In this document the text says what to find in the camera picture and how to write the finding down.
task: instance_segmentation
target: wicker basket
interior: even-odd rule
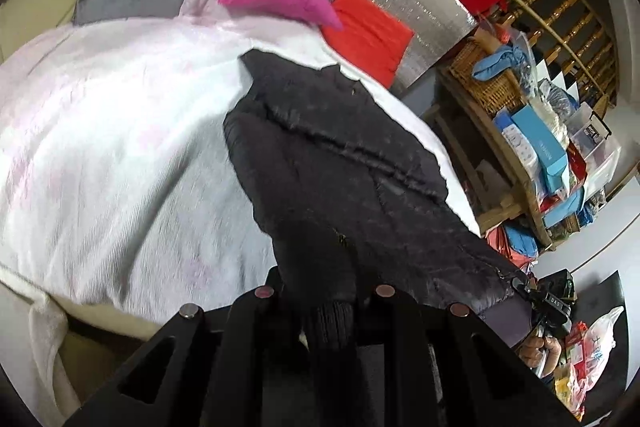
[[[456,56],[449,71],[491,118],[503,107],[513,114],[523,108],[526,103],[513,71],[503,71],[485,82],[471,76],[476,62],[487,56],[484,49],[473,39],[469,39]]]

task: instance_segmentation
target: wooden table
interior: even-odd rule
[[[540,241],[543,249],[553,249],[553,241],[542,221],[542,214],[540,214],[533,183],[521,161],[516,156],[516,153],[513,152],[511,146],[502,137],[492,118],[489,117],[484,109],[471,97],[466,89],[460,85],[459,81],[457,81],[446,68],[442,68],[440,72],[442,74],[441,84],[456,100],[476,129],[478,129],[512,185],[510,194],[502,198],[500,206],[497,208],[489,208],[487,198],[485,197],[486,193],[478,179],[478,174],[468,158],[466,158],[459,142],[451,132],[446,121],[437,114],[432,115],[435,123],[442,129],[442,133],[447,141],[449,141],[454,156],[456,156],[460,165],[462,165],[471,186],[478,195],[478,200],[483,209],[483,213],[478,216],[478,225],[480,226],[481,232],[484,233],[486,230],[499,225],[506,219],[514,219],[524,214],[529,220],[531,230]]]

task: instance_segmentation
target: white plastic bag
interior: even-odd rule
[[[613,308],[609,313],[595,321],[584,336],[584,358],[586,363],[586,390],[593,389],[602,375],[611,349],[616,347],[613,339],[613,325],[625,309],[622,306]]]

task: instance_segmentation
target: white bedsheet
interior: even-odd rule
[[[275,264],[223,138],[251,83],[238,57],[338,57],[302,23],[188,1],[174,20],[57,28],[0,66],[0,264],[53,295],[163,323],[184,302],[228,305]],[[478,233],[433,132],[342,69],[436,155],[447,203]]]

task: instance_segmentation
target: silver bolt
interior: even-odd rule
[[[189,302],[180,306],[180,317],[185,319],[192,319],[198,313],[200,307],[197,304]]]
[[[393,297],[396,294],[396,289],[393,286],[389,286],[388,284],[381,284],[377,286],[376,293],[380,297],[388,299],[389,297]]]
[[[268,299],[273,295],[273,288],[271,286],[259,286],[255,289],[254,294],[258,299]]]
[[[452,304],[449,311],[456,317],[466,317],[471,312],[469,306],[460,302]]]

